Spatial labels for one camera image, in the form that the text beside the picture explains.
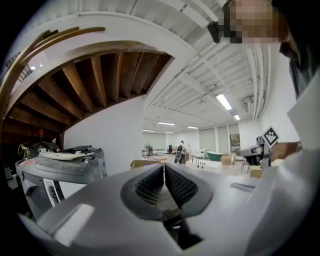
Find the staircase underside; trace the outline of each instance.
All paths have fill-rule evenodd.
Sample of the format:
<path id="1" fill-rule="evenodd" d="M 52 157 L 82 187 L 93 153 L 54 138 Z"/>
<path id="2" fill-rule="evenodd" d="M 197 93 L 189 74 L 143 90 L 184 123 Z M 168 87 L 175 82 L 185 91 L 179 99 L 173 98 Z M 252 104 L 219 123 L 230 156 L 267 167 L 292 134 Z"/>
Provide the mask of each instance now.
<path id="1" fill-rule="evenodd" d="M 77 57 L 40 78 L 34 72 L 11 95 L 2 142 L 34 141 L 40 129 L 51 141 L 101 110 L 145 95 L 170 58 L 136 45 Z"/>

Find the stool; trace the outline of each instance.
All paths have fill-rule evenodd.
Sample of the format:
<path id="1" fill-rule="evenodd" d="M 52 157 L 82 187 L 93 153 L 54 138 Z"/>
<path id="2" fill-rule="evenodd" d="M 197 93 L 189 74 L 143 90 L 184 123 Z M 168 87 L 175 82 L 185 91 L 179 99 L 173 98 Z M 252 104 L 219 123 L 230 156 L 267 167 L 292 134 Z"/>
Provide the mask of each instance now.
<path id="1" fill-rule="evenodd" d="M 243 163 L 242 163 L 240 173 L 242 173 L 242 170 L 245 169 L 245 166 L 247 166 L 247 174 L 249 173 L 249 171 L 250 171 L 250 164 L 249 164 L 248 162 L 243 162 Z"/>

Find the cardboard box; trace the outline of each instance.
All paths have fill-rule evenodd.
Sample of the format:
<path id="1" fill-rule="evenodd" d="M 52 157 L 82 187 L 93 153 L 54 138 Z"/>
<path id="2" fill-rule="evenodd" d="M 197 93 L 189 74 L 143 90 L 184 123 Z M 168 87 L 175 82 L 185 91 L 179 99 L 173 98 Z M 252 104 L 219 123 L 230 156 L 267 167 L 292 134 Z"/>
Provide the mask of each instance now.
<path id="1" fill-rule="evenodd" d="M 251 165 L 250 169 L 251 169 L 250 177 L 252 177 L 252 178 L 260 179 L 262 177 L 262 175 L 264 174 L 264 170 L 261 168 L 261 166 Z"/>
<path id="2" fill-rule="evenodd" d="M 147 165 L 153 165 L 153 164 L 159 164 L 160 161 L 149 161 L 149 160 L 133 160 L 130 164 L 130 169 L 147 166 Z"/>
<path id="3" fill-rule="evenodd" d="M 236 164 L 236 154 L 235 153 L 222 154 L 220 161 L 225 166 L 233 166 Z"/>

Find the person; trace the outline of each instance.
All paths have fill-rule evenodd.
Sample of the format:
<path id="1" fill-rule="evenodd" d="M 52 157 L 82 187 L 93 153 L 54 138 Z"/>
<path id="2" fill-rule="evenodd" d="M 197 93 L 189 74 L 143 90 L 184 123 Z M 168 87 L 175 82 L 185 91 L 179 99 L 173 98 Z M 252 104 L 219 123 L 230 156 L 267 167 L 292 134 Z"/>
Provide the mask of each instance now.
<path id="1" fill-rule="evenodd" d="M 213 40 L 218 43 L 223 34 L 231 43 L 280 44 L 280 53 L 290 58 L 289 70 L 298 98 L 319 67 L 317 8 L 310 1 L 227 0 L 222 11 L 223 25 L 215 21 L 208 25 Z M 296 152 L 299 143 L 276 143 L 270 152 L 271 162 Z"/>
<path id="2" fill-rule="evenodd" d="M 183 140 L 181 140 L 179 146 L 177 147 L 176 152 L 180 152 L 181 154 L 182 154 L 182 153 L 188 153 L 187 150 L 186 150 L 186 147 L 185 147 L 185 144 L 184 144 L 184 141 L 183 141 Z M 181 156 L 181 158 L 180 158 L 180 160 L 179 160 L 179 164 L 180 164 L 180 165 L 181 165 L 181 163 L 182 163 L 182 156 Z"/>

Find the wooden staircase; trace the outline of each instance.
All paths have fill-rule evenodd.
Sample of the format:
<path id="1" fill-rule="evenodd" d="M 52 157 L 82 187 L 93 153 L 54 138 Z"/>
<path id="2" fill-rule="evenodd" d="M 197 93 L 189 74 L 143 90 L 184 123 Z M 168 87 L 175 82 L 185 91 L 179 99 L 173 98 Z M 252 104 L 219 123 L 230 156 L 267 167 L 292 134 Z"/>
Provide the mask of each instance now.
<path id="1" fill-rule="evenodd" d="M 49 37 L 55 40 L 68 35 L 65 31 L 60 33 L 59 36 L 56 31 Z M 37 47 L 44 49 L 43 46 L 52 45 L 50 42 L 45 37 Z M 95 44 L 89 53 L 88 46 L 83 49 L 83 55 L 79 49 L 73 51 L 78 54 L 76 58 L 69 52 L 71 60 L 63 64 L 43 65 L 43 70 L 30 74 L 13 91 L 3 113 L 2 143 L 38 141 L 40 129 L 44 131 L 43 140 L 52 141 L 101 110 L 145 95 L 171 58 L 138 42 L 109 42 L 105 47 Z M 25 53 L 20 68 L 25 67 L 34 51 L 40 52 L 33 48 Z"/>

